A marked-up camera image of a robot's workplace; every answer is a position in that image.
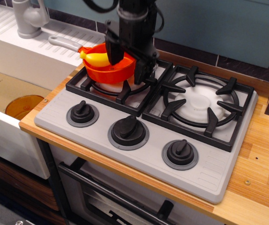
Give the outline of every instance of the sink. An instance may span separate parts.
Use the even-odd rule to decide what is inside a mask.
[[[13,9],[0,5],[0,157],[43,179],[50,174],[35,137],[23,132],[19,120],[4,111],[17,97],[47,96],[82,63],[78,53],[49,44],[50,35],[86,47],[105,40],[104,34],[55,20],[50,20],[36,38],[22,39]]]
[[[65,37],[85,47],[105,41],[102,33],[56,20],[50,20],[31,39],[20,38],[17,29],[13,9],[0,5],[0,73],[49,90],[82,63],[78,53],[51,45],[49,36]]]

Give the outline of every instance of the wooden cabinet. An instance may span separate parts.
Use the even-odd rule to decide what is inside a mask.
[[[37,215],[65,225],[48,180],[0,158],[0,192]]]

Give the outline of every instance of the yellow banana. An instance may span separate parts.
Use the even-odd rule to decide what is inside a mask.
[[[110,65],[107,53],[90,53],[86,54],[84,51],[80,52],[80,58],[86,60],[94,67],[106,67]]]

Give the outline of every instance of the orange bowl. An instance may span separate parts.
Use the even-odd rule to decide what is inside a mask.
[[[105,43],[94,46],[90,49],[80,48],[79,52],[84,51],[86,54],[90,53],[106,53]],[[135,59],[128,53],[124,53],[124,59],[115,65],[106,67],[94,67],[86,60],[83,60],[88,75],[90,78],[99,83],[119,83],[127,80],[135,73]]]
[[[39,95],[27,95],[16,98],[7,105],[5,114],[17,120],[22,120],[43,99]]]

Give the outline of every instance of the oven handle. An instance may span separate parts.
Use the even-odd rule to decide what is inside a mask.
[[[130,200],[117,194],[115,191],[110,190],[106,186],[98,183],[97,181],[90,179],[89,175],[80,174],[78,170],[86,161],[81,158],[77,158],[75,162],[77,161],[78,161],[78,166],[74,166],[74,165],[68,166],[64,162],[61,162],[58,165],[58,170],[68,175],[69,177],[75,179],[76,181],[86,185],[92,190],[100,193],[101,195],[107,197],[108,199],[118,203],[119,205],[123,206],[124,208],[130,210],[131,212],[137,214],[138,216],[146,219],[147,221],[151,223],[155,223],[157,225],[175,225],[167,221],[167,218],[173,208],[173,204],[171,202],[165,201],[163,204],[165,210],[163,210],[163,206],[162,206],[158,214],[155,215],[152,212],[149,212],[148,210],[142,208],[138,204],[131,202]]]

